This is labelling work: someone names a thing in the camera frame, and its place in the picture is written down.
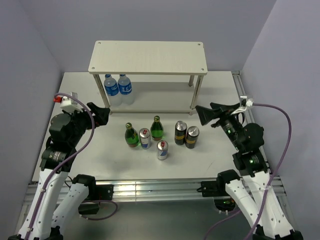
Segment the black yellow can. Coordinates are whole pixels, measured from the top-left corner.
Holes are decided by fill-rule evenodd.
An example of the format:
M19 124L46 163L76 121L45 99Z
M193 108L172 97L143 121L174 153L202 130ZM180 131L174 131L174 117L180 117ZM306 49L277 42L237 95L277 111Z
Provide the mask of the black yellow can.
M189 149L194 149L200 135L200 130L197 126L190 126L187 129L185 137L185 146Z
M186 134L187 134L187 124L181 120L177 121L175 124L174 131L174 142L181 146L186 142Z

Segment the green glass bottle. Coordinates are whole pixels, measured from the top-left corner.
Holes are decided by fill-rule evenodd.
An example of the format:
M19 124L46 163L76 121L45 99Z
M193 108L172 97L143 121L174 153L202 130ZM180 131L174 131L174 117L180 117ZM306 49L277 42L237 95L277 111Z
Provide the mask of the green glass bottle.
M131 148L134 148L139 145L139 136L137 131L133 128L130 122L125 124L126 131L125 131L125 141L127 145Z
M160 117L158 115L154 116L153 123L150 128L151 137L155 141L160 141L164 135L164 128L160 122Z

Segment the silver blue energy can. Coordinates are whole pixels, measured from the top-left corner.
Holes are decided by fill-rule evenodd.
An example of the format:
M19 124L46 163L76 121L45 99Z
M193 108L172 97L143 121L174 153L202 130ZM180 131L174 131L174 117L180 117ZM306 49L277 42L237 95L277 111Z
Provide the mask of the silver blue energy can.
M165 160L168 157L169 144L165 140L160 140L157 145L157 158L159 160Z
M139 131L139 140L143 149L148 149L151 146L151 135L147 128L142 128Z

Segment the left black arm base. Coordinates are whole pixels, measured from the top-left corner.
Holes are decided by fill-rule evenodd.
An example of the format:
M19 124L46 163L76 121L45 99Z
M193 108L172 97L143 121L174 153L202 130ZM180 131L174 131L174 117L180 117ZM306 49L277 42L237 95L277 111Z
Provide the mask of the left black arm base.
M114 185L113 184L98 184L95 187L93 193L89 193L86 201L96 201L96 200L108 200L111 201L113 198ZM96 215L100 209L102 203L82 203L78 207L78 213L80 215Z

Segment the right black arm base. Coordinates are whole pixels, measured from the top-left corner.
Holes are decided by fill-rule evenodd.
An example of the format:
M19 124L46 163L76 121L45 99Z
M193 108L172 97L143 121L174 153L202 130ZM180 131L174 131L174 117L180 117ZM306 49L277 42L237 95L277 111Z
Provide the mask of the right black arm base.
M236 208L236 202L225 190L218 186L216 180L201 181L200 187L196 190L204 198L213 198L214 205L219 213L232 212Z

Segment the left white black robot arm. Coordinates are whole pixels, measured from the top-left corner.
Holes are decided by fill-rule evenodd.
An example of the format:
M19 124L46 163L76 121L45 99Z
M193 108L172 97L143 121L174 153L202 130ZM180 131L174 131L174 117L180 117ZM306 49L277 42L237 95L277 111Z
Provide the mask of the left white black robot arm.
M81 203L97 200L94 176L79 174L61 203L58 198L76 158L76 146L87 130L105 126L110 109L87 103L87 108L63 110L50 121L49 137L41 156L38 186L28 215L11 240L62 240L66 225Z

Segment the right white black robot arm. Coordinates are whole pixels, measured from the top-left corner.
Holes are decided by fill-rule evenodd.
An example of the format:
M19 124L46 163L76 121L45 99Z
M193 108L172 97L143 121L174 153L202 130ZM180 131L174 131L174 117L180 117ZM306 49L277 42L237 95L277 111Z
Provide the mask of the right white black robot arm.
M238 205L237 214L242 213L251 229L245 236L253 240L301 240L302 233L295 230L287 220L272 187L285 153L273 172L269 172L260 151L264 142L264 128L257 123L243 126L237 116L256 106L252 99L241 100L234 105L210 103L210 107L195 107L201 125L212 120L212 128L221 127L237 152L233 162L237 170L220 172L216 178L216 189L229 195Z

